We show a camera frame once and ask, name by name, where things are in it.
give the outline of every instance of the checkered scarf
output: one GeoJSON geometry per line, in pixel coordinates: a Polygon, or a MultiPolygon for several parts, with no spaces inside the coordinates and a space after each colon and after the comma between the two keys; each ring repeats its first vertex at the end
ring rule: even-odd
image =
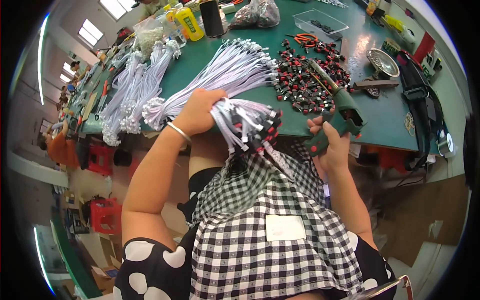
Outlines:
{"type": "Polygon", "coordinates": [[[300,143],[266,156],[231,156],[198,194],[192,223],[191,298],[291,297],[318,288],[361,291],[361,272],[339,216],[300,143]],[[301,216],[305,240],[266,240],[265,216],[301,216]]]}

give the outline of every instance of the plastic tray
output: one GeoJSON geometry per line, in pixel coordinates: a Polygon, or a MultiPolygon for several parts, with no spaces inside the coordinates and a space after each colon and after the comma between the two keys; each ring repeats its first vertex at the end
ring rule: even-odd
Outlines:
{"type": "Polygon", "coordinates": [[[329,16],[326,13],[323,13],[319,10],[312,9],[310,11],[301,12],[293,15],[295,20],[295,25],[301,30],[316,35],[319,40],[325,43],[334,42],[338,35],[336,33],[341,32],[345,29],[348,29],[348,26],[345,23],[340,22],[339,20],[329,16]],[[322,29],[311,23],[311,20],[320,22],[322,25],[330,27],[333,32],[327,34],[322,29]]]}

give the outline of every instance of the chair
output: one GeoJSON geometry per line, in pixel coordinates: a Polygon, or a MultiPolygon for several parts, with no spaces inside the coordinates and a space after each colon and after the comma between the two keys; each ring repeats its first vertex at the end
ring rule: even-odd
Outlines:
{"type": "Polygon", "coordinates": [[[121,233],[121,207],[117,198],[92,200],[90,221],[93,231],[105,234],[121,233]]]}
{"type": "Polygon", "coordinates": [[[87,170],[100,175],[112,175],[113,148],[97,144],[90,145],[87,170]]]}

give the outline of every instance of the window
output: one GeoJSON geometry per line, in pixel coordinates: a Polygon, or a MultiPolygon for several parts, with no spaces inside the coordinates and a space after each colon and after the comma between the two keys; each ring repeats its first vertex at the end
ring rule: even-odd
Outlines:
{"type": "Polygon", "coordinates": [[[115,20],[132,10],[134,0],[100,0],[100,4],[112,15],[115,20]]]}
{"type": "Polygon", "coordinates": [[[70,74],[71,76],[74,76],[75,75],[75,71],[72,71],[70,70],[70,65],[67,64],[67,63],[64,63],[63,64],[63,70],[66,71],[68,74],[70,74]]]}
{"type": "Polygon", "coordinates": [[[103,33],[88,19],[85,19],[85,22],[82,25],[82,28],[80,28],[78,31],[78,34],[83,37],[88,44],[90,44],[90,48],[93,48],[95,44],[97,44],[98,40],[103,36],[103,33]]]}
{"type": "Polygon", "coordinates": [[[71,79],[68,78],[67,76],[63,75],[63,74],[60,74],[60,80],[62,80],[63,82],[67,83],[67,82],[69,82],[71,79]]]}
{"type": "Polygon", "coordinates": [[[42,119],[42,126],[40,126],[40,133],[44,133],[47,131],[48,126],[53,125],[52,122],[49,122],[45,119],[42,119]]]}

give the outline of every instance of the soldering iron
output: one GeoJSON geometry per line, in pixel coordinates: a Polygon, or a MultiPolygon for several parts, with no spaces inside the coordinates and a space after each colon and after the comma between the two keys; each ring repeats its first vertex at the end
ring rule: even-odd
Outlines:
{"type": "MultiPolygon", "coordinates": [[[[335,103],[333,114],[325,110],[323,121],[328,121],[340,136],[350,132],[356,137],[360,136],[361,129],[367,123],[361,115],[360,109],[353,100],[352,96],[344,87],[339,87],[330,76],[314,60],[309,61],[309,65],[332,87],[332,97],[335,103]]],[[[305,141],[305,146],[311,156],[317,156],[326,151],[329,142],[323,130],[320,130],[312,139],[305,141]]]]}

